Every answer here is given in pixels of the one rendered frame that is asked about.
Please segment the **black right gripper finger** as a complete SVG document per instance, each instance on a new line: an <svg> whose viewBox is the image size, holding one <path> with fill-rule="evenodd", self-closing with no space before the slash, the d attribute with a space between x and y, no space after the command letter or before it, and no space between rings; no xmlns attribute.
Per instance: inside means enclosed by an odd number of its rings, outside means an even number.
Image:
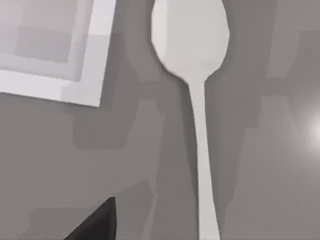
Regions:
<svg viewBox="0 0 320 240"><path fill-rule="evenodd" d="M116 236L117 205L111 196L63 240L116 240Z"/></svg>

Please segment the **white square tray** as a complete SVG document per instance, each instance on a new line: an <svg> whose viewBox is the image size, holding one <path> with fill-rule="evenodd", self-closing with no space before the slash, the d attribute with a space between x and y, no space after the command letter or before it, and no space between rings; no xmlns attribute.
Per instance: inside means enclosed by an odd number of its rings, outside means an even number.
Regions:
<svg viewBox="0 0 320 240"><path fill-rule="evenodd" d="M0 94L101 102L117 0L0 0Z"/></svg>

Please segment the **white spoon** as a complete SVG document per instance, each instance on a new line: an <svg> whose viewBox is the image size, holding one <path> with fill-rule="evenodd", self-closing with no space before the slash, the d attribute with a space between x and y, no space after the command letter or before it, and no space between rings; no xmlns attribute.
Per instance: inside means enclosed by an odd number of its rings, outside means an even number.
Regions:
<svg viewBox="0 0 320 240"><path fill-rule="evenodd" d="M197 153L198 240L221 240L213 195L206 81L222 66L230 41L223 0L154 0L151 42L165 69L188 85Z"/></svg>

